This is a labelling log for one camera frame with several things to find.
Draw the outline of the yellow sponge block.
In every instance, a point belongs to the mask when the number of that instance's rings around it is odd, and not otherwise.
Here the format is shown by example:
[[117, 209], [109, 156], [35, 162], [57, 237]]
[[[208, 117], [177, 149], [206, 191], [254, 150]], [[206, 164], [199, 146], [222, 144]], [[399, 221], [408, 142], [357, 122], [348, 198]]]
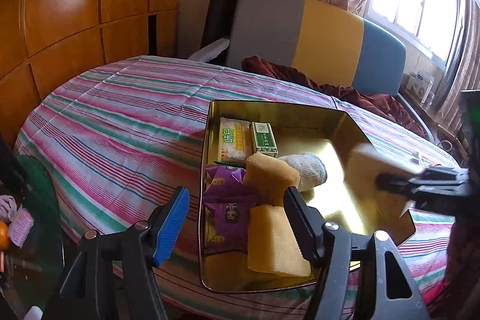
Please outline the yellow sponge block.
[[301, 254], [283, 207], [259, 205], [250, 209], [247, 267], [257, 273], [310, 276], [310, 262]]

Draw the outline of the white knit sock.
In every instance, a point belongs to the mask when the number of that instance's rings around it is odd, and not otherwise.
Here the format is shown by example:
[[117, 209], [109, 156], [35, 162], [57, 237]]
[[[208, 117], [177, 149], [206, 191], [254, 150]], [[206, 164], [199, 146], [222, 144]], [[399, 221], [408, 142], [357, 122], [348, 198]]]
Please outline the white knit sock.
[[299, 173], [298, 190], [303, 193], [324, 184], [328, 178], [326, 166], [315, 154], [290, 154], [280, 159]]

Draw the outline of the tall yellow sponge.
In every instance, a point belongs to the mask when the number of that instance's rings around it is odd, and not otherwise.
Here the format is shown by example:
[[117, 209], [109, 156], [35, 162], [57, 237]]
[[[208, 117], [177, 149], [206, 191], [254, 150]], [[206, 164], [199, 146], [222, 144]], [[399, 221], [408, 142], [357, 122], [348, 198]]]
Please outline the tall yellow sponge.
[[259, 205], [283, 206], [284, 192], [299, 181], [299, 172], [286, 162], [255, 153], [246, 160], [242, 184], [256, 193]]

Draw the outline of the green tea box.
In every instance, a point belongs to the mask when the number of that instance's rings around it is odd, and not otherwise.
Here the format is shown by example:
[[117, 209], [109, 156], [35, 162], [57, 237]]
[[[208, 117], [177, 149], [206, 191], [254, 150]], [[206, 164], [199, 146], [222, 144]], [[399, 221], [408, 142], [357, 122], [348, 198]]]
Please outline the green tea box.
[[269, 123], [252, 122], [250, 124], [253, 153], [269, 157], [278, 157], [278, 146]]

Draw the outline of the beige cardboard box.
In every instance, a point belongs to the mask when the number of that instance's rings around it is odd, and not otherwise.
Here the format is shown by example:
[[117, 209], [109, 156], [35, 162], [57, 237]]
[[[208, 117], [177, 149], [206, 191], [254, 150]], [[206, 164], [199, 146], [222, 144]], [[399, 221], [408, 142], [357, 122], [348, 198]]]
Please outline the beige cardboard box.
[[378, 188], [376, 179], [381, 174], [410, 179], [424, 167], [380, 153], [368, 144], [359, 144], [352, 149], [346, 164], [345, 183], [360, 208], [367, 231], [388, 231], [391, 227], [397, 227], [412, 202], [406, 196]]

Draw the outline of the purple snack packet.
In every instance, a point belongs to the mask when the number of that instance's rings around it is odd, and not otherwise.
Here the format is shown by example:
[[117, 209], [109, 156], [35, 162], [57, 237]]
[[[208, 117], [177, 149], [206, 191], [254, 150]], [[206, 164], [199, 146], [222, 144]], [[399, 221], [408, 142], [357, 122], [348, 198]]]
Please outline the purple snack packet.
[[205, 202], [256, 203], [256, 193], [243, 184], [246, 170], [237, 166], [207, 165], [207, 188], [203, 193]]
[[251, 202], [210, 202], [205, 204], [212, 225], [206, 232], [206, 254], [247, 251], [248, 216]]

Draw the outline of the maroon blanket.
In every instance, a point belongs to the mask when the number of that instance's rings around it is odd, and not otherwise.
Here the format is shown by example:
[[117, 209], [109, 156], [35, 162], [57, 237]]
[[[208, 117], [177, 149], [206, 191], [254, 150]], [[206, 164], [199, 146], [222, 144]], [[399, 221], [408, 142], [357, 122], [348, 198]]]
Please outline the maroon blanket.
[[252, 56], [242, 60], [241, 69], [245, 72], [291, 82], [318, 93], [324, 93], [328, 96], [336, 97], [341, 101], [351, 103], [373, 113], [374, 115], [388, 119], [418, 136], [426, 138], [426, 132], [421, 125], [408, 113], [406, 108], [399, 101], [389, 94], [379, 93], [366, 95], [358, 92], [352, 87], [328, 84], [318, 85], [294, 67], [276, 65], [260, 58], [259, 56]]

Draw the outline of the striped bed sheet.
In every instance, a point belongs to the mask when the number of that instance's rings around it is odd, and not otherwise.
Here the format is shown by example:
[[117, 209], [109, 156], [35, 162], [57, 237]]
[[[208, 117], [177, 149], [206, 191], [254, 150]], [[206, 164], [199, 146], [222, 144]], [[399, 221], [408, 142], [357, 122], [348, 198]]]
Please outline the striped bed sheet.
[[190, 210], [170, 259], [155, 276], [162, 298], [210, 319], [301, 319], [311, 290], [214, 294], [200, 282], [198, 200], [208, 107], [214, 100], [282, 101], [346, 111], [379, 151], [424, 163], [455, 160], [407, 129], [303, 86], [227, 67], [142, 56], [97, 67], [48, 95], [15, 144], [49, 171], [63, 227], [120, 232], [148, 217], [178, 186]]

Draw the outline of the white box on sill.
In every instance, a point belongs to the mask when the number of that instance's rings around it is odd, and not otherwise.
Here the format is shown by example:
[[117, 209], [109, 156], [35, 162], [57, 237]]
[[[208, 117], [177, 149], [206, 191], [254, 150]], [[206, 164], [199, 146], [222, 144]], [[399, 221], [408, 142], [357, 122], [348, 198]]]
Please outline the white box on sill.
[[419, 71], [415, 76], [410, 76], [406, 89], [420, 104], [424, 104], [434, 84], [434, 77], [426, 72]]

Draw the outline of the red garment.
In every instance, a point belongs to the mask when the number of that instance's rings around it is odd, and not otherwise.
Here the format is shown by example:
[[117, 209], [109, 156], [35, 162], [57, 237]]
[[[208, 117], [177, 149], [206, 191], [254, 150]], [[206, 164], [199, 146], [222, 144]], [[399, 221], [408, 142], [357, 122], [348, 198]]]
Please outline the red garment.
[[442, 288], [427, 305], [431, 319], [479, 319], [479, 221], [457, 217]]

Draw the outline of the pink packet on floor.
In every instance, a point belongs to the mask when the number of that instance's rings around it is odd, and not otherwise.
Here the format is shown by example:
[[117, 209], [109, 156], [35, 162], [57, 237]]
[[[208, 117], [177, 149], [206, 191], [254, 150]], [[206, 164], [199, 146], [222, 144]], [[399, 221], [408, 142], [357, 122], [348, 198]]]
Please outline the pink packet on floor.
[[19, 210], [14, 216], [8, 229], [10, 241], [17, 247], [22, 248], [28, 234], [34, 226], [34, 218], [27, 209]]

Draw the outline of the grey yellow blue chair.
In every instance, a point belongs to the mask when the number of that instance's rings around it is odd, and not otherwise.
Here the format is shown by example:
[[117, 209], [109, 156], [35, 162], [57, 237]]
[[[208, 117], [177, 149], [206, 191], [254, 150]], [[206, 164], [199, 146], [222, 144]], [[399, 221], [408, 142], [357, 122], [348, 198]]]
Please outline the grey yellow blue chair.
[[392, 96], [433, 135], [400, 95], [406, 61], [404, 44], [358, 15], [317, 0], [236, 0], [225, 36], [202, 46], [190, 59], [239, 69], [256, 55], [302, 72], [318, 85], [353, 88], [363, 95]]

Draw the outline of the orange fruit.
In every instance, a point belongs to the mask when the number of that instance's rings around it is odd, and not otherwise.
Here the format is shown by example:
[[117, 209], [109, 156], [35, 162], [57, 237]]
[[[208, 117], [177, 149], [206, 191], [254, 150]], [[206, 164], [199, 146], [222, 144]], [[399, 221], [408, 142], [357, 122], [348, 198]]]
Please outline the orange fruit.
[[4, 221], [0, 221], [0, 250], [5, 251], [10, 246], [10, 238], [8, 235], [8, 226]]

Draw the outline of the wooden wardrobe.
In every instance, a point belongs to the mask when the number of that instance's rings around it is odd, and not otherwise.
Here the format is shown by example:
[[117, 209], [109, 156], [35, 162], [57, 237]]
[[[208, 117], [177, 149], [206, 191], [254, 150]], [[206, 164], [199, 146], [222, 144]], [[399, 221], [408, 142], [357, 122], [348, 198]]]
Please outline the wooden wardrobe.
[[176, 55], [179, 0], [1, 0], [1, 137], [83, 71]]

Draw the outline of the black rolled mat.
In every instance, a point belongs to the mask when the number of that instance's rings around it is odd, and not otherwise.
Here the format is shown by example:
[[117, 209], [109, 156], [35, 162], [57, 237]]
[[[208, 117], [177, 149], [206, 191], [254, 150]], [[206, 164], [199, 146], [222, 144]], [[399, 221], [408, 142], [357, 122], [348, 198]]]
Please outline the black rolled mat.
[[238, 0], [210, 0], [202, 33], [201, 48], [229, 38]]

